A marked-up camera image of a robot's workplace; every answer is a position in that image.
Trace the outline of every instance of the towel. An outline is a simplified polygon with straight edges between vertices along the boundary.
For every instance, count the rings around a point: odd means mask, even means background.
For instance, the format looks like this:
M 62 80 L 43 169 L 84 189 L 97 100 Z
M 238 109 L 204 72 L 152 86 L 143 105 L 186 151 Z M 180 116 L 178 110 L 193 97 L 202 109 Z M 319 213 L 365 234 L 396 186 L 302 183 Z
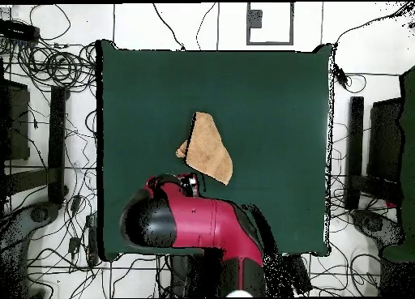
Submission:
M 191 168 L 228 185 L 232 177 L 232 160 L 219 135 L 213 118 L 208 113 L 193 114 L 189 141 L 176 151 Z

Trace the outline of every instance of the green mat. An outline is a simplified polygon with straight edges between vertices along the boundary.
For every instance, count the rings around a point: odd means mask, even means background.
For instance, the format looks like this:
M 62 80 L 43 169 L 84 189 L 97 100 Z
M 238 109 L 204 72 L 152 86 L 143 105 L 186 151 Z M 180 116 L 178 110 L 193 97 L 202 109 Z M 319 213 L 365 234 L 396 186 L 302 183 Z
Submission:
M 137 252 L 118 228 L 133 193 L 150 176 L 192 171 L 175 152 L 188 138 L 196 111 L 213 116 L 233 160 L 229 184 L 206 177 L 203 196 L 255 203 L 283 253 L 327 254 L 330 45 L 313 53 L 133 51 L 115 49 L 109 41 L 96 47 L 97 120 L 104 136 L 98 226 L 106 258 Z
M 397 208 L 396 213 L 405 239 L 398 246 L 386 247 L 381 255 L 393 262 L 415 262 L 415 67 L 401 75 L 400 93 L 404 99 L 404 109 L 400 117 L 404 132 L 400 170 L 404 199 L 401 209 Z

